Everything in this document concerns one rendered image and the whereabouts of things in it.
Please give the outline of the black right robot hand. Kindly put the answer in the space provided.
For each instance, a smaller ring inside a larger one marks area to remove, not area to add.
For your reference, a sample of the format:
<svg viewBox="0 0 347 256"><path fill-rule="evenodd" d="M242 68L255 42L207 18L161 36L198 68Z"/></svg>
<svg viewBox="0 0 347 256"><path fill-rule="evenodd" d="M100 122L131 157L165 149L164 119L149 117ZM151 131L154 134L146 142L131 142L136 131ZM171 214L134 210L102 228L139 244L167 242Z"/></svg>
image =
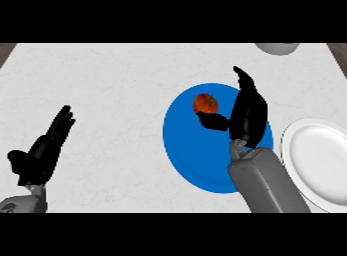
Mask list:
<svg viewBox="0 0 347 256"><path fill-rule="evenodd" d="M204 128L227 131L230 140L245 141L245 146L254 148L260 143L267 123L267 103L257 92L254 80L247 72L233 67L238 74L239 92L235 98L230 117L205 110L195 110Z"/></svg>

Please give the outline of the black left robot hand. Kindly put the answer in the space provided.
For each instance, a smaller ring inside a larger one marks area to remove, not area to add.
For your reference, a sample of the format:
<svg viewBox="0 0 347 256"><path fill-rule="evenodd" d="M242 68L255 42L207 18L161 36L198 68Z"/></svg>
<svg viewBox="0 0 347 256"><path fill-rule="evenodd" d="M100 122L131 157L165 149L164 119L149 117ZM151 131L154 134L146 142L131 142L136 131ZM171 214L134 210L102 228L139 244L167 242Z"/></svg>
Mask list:
<svg viewBox="0 0 347 256"><path fill-rule="evenodd" d="M46 134L37 138L29 151L12 150L7 153L12 172L19 176L19 186L47 183L74 122L71 107L65 105L53 118Z"/></svg>

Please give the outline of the white plate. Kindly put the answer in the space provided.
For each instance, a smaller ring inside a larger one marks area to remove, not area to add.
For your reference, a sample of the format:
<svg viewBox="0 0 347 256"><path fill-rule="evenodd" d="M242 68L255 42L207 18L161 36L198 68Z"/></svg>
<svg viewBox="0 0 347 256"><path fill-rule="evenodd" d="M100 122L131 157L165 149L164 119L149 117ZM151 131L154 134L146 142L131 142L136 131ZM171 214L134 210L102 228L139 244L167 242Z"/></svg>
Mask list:
<svg viewBox="0 0 347 256"><path fill-rule="evenodd" d="M347 213L347 130L319 118L297 120L282 133L281 158L304 198Z"/></svg>

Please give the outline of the blue plate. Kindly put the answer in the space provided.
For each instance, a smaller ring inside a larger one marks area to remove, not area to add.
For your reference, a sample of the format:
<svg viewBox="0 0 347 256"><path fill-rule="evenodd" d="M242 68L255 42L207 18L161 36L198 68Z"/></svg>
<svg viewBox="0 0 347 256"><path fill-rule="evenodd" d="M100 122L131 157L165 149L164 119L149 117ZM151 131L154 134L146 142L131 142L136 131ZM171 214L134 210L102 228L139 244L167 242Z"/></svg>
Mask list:
<svg viewBox="0 0 347 256"><path fill-rule="evenodd" d="M202 127L193 111L198 94L211 94L217 100L217 114L230 117L239 89L217 83L190 87L173 100L162 125L165 153L179 174L199 189L213 193L233 193L236 187L227 174L230 163L227 131ZM266 123L264 135L257 147L273 148L272 129Z"/></svg>

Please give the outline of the white bowl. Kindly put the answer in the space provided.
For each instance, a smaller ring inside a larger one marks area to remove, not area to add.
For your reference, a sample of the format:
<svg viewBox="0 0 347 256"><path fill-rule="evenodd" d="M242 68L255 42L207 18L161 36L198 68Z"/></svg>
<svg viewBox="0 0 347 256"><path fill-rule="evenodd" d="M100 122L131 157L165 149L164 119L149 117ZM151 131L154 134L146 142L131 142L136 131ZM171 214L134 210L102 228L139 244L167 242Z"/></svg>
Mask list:
<svg viewBox="0 0 347 256"><path fill-rule="evenodd" d="M267 54L283 56L295 51L298 43L257 43L255 46Z"/></svg>

